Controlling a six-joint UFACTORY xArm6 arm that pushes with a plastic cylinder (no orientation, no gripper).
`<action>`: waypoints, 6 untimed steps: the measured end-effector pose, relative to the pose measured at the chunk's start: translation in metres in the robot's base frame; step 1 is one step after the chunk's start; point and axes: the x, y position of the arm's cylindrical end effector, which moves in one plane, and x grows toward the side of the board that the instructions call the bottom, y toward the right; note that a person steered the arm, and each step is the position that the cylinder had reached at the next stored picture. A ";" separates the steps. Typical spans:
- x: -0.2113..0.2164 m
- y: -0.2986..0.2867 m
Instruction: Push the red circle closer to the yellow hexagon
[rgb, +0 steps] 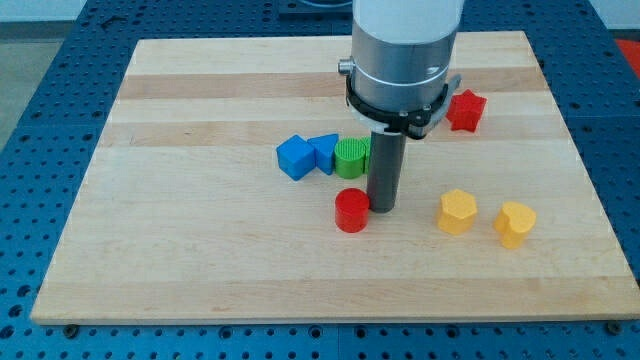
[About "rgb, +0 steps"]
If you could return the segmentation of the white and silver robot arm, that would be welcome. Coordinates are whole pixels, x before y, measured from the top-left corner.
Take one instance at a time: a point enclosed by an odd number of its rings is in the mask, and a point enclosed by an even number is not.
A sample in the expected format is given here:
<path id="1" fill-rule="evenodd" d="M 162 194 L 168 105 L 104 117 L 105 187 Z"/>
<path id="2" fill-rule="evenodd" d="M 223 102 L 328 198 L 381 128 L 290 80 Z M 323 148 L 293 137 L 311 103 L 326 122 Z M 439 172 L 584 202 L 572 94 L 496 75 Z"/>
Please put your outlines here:
<path id="1" fill-rule="evenodd" d="M 356 119 L 381 135 L 424 138 L 461 77 L 447 78 L 463 0 L 355 0 L 351 55 L 339 62 Z"/>

